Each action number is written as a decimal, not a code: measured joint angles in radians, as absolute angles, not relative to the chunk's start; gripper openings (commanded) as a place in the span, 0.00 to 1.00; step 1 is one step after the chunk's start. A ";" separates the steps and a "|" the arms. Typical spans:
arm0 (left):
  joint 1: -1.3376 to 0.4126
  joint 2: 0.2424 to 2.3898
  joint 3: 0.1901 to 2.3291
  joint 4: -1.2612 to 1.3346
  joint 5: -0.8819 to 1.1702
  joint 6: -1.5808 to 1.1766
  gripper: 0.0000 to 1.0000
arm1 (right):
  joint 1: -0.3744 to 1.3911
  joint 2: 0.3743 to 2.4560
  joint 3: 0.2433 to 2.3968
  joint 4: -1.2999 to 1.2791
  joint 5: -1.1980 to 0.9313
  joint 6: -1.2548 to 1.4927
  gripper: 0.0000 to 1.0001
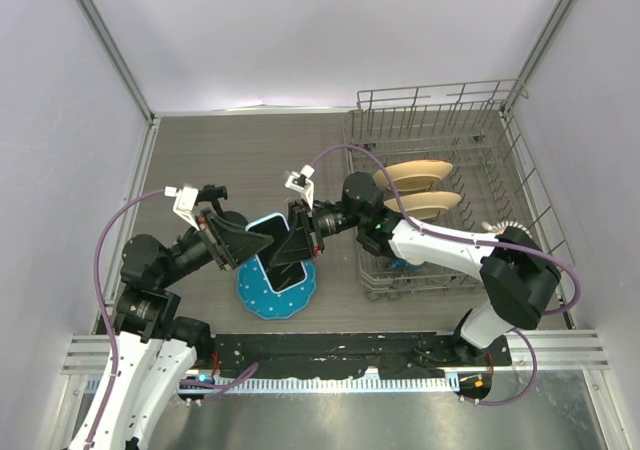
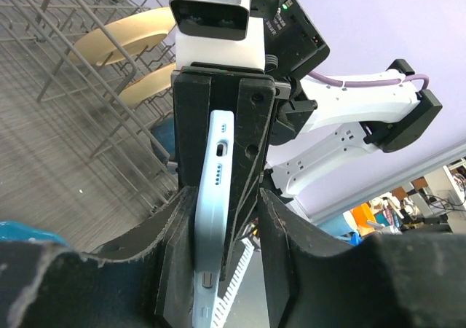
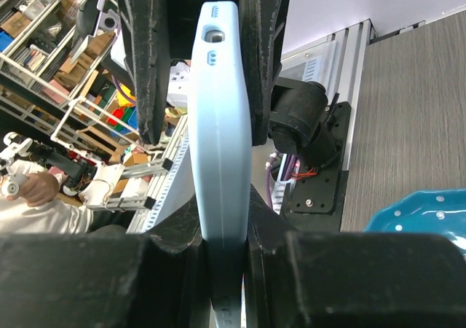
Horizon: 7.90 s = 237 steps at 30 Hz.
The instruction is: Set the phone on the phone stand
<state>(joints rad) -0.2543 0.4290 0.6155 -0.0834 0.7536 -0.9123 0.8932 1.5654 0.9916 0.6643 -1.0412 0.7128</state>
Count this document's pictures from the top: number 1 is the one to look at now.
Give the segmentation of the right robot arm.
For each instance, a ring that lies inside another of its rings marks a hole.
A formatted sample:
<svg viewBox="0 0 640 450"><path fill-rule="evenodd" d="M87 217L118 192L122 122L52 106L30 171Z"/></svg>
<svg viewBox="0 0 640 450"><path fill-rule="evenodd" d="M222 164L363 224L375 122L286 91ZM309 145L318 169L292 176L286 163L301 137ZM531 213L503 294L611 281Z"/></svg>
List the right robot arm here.
<svg viewBox="0 0 640 450"><path fill-rule="evenodd" d="M288 210L289 233L269 263L279 266L322 253L326 238L354 229L360 247L375 257L429 263L469 276L484 286L486 301L457 325L454 360L472 365L513 328L534 330L560 283L557 266L518 226L473 234L427 224L389 208L371 175L346 177L336 203L314 199L313 168L290 173L286 188L298 193Z"/></svg>

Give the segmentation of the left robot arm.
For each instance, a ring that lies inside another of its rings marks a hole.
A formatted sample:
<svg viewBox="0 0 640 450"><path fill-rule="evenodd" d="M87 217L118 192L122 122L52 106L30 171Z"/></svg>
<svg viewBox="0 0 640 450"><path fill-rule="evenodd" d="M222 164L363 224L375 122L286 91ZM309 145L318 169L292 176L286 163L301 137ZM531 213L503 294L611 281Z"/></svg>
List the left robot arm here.
<svg viewBox="0 0 640 450"><path fill-rule="evenodd" d="M136 235L122 252L124 289L105 327L111 350L72 449L147 449L180 380L213 355L209 324L180 317L171 285L214 262L235 269L273 243L211 210L167 247Z"/></svg>

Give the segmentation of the phone with light blue case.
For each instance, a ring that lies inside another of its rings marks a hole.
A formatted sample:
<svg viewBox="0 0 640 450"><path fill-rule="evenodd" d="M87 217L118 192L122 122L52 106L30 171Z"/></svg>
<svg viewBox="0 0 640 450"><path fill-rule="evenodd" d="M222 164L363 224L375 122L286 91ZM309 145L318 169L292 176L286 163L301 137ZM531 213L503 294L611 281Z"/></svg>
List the phone with light blue case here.
<svg viewBox="0 0 640 450"><path fill-rule="evenodd" d="M271 213L248 223L245 229L253 233L269 235L273 238L273 242L257 254L257 259L274 293L284 292L306 279L307 273L301 262L279 266L273 266L270 263L276 249L285 241L285 237L289 233L289 225L283 214Z"/></svg>

